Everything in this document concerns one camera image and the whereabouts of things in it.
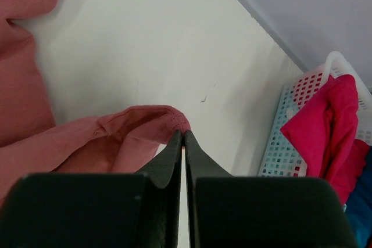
red clothing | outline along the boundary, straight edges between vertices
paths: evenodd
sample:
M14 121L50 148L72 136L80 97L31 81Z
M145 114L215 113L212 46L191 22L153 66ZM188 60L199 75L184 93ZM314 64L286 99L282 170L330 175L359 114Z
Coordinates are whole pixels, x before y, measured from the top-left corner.
M344 204L369 151L355 142L358 94L350 75L330 78L281 129L307 163L307 175L327 180Z

magenta cloth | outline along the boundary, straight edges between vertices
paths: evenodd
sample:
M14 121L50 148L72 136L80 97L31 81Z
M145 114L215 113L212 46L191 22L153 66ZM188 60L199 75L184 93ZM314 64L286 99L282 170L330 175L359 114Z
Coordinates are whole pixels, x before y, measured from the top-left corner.
M358 94L350 75L330 77L281 129L307 163L307 175L327 180L344 204L369 148L355 141Z
M0 205L31 172L134 172L175 130L188 130L170 106L135 106L56 127L35 56L35 41L13 19L50 12L57 0L0 0Z

black object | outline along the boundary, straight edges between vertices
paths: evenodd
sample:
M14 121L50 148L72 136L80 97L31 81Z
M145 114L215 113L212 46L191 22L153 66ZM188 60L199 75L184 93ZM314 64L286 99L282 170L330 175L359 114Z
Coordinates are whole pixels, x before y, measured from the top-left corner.
M0 211L0 247L176 247L180 131L136 174L34 174ZM357 247L330 186L236 178L184 138L190 245Z

laundry basket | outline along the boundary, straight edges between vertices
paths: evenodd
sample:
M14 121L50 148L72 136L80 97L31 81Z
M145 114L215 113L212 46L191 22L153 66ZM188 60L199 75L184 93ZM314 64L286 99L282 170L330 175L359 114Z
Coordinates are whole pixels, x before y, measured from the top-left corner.
M306 175L306 163L280 132L280 128L325 84L329 75L354 76L359 94L357 139L372 145L372 95L353 67L339 52L331 52L326 63L285 84L280 97L273 128L263 156L259 176L298 177Z

lavender wall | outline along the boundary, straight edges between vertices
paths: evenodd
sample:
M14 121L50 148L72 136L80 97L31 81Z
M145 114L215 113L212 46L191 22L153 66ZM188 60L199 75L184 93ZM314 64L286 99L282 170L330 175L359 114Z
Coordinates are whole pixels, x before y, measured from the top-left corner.
M239 0L303 69L340 51L372 88L372 0Z

